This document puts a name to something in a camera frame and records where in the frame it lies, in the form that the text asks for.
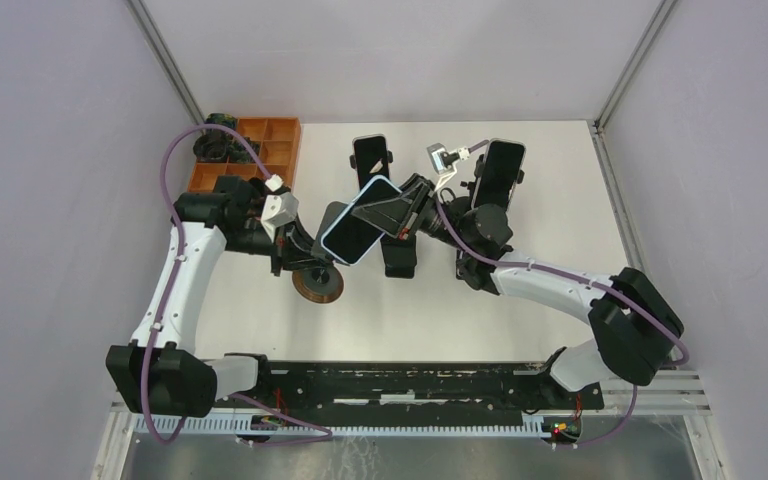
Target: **wall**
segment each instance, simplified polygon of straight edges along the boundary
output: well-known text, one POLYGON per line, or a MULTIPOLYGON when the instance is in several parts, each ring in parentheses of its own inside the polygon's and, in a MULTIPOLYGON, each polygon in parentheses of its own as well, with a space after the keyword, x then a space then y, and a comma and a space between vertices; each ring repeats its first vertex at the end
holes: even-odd
POLYGON ((0 479, 89 476, 188 124, 124 2, 0 1, 0 479))
POLYGON ((768 2, 681 2, 607 146, 735 478, 768 478, 768 2))
POLYGON ((202 111, 594 118, 659 0, 145 0, 202 111))

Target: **table top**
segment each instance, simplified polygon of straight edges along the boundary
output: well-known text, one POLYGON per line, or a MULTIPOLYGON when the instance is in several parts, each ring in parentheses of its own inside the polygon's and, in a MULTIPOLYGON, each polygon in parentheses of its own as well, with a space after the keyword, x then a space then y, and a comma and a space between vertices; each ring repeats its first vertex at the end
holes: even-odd
MULTIPOLYGON (((294 193, 299 216, 314 235, 325 206, 357 194, 349 166, 352 140, 384 134, 393 152, 390 174, 400 184, 417 172, 433 178, 425 152, 483 139, 522 142, 525 179, 508 211, 509 242, 540 260, 588 272, 618 273, 626 265, 587 124, 457 122, 303 125, 294 193)), ((462 167, 450 186, 471 180, 462 167)), ((524 299, 476 292, 454 276, 455 251, 420 234, 411 280, 384 276, 380 246, 353 267, 339 267, 342 297, 328 305, 303 299, 291 275, 274 277, 266 257, 225 252, 201 310, 196 355, 262 353, 308 361, 540 361, 557 348, 591 337, 589 327, 524 299)))

